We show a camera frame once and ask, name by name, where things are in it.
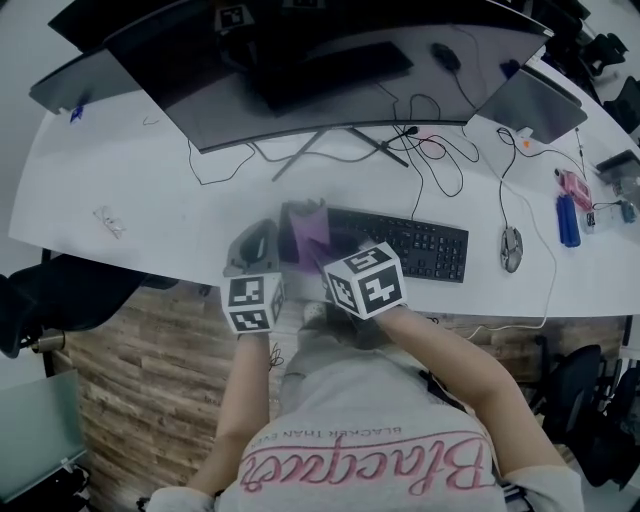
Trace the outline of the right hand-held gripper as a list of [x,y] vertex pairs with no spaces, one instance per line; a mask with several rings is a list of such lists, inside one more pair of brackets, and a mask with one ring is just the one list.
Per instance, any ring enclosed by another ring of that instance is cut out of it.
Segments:
[[[293,214],[326,210],[324,199],[289,201]],[[326,300],[361,320],[406,304],[406,285],[399,256],[387,242],[369,245],[338,257],[327,245],[310,242],[310,254],[320,271]]]

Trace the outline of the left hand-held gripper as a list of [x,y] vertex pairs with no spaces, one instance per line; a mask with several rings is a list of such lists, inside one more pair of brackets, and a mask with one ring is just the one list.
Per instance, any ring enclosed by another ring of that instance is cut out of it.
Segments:
[[234,333],[273,330],[285,300],[278,226],[273,220],[254,223],[232,242],[223,270],[221,298]]

